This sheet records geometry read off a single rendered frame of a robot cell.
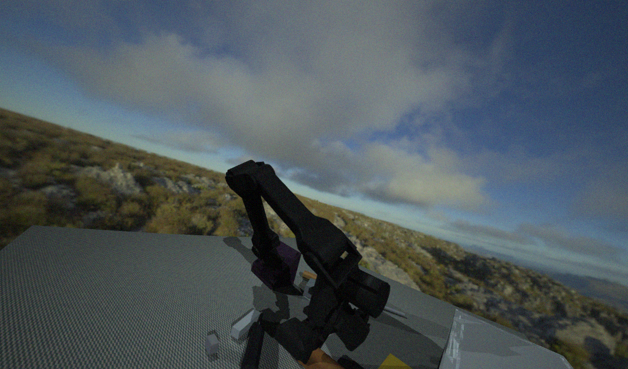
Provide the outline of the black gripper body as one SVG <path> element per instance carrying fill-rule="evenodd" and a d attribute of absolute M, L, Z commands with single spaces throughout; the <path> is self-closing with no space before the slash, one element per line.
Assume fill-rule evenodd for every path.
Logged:
<path fill-rule="evenodd" d="M 275 340 L 284 347 L 296 360 L 304 360 L 316 347 L 320 335 L 335 309 L 344 304 L 341 295 L 336 296 L 321 291 L 316 284 L 309 288 L 311 300 L 304 307 L 308 317 L 303 321 L 291 318 L 279 324 L 275 332 Z"/>

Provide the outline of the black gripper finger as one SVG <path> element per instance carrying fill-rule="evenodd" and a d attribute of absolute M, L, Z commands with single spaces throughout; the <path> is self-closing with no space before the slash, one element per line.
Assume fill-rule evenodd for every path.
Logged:
<path fill-rule="evenodd" d="M 323 329 L 323 330 L 321 330 L 321 331 L 322 331 L 322 334 L 320 335 L 320 338 L 319 338 L 319 339 L 320 339 L 321 341 L 325 342 L 325 341 L 326 341 L 326 339 L 328 338 L 328 336 L 329 336 L 329 334 L 330 334 L 330 333 L 328 333 L 328 331 L 326 331 L 325 329 Z M 335 331 L 334 331 L 334 330 L 332 330 L 332 333 L 331 333 L 331 334 L 333 334 L 333 333 L 335 333 Z"/>
<path fill-rule="evenodd" d="M 317 348 L 319 348 L 321 345 L 323 345 L 323 343 L 324 342 L 319 339 L 319 341 L 316 342 L 316 347 L 314 348 L 314 350 L 317 350 Z M 309 354 L 304 360 L 302 360 L 302 363 L 306 364 L 308 362 L 308 359 L 311 357 L 311 354 Z"/>

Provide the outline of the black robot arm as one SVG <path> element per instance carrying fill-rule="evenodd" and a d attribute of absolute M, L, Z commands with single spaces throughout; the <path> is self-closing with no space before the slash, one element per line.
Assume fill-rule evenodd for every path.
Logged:
<path fill-rule="evenodd" d="M 254 230 L 252 252 L 263 259 L 262 266 L 274 271 L 284 261 L 276 249 L 279 236 L 268 226 L 263 198 L 295 234 L 304 261 L 317 274 L 316 287 L 344 298 L 324 329 L 330 334 L 334 330 L 349 351 L 356 350 L 370 332 L 369 316 L 378 318 L 386 307 L 389 283 L 360 270 L 358 262 L 363 257 L 357 246 L 330 220 L 312 214 L 271 165 L 249 160 L 230 168 L 225 180 L 242 198 Z M 343 259 L 344 252 L 348 255 Z"/>

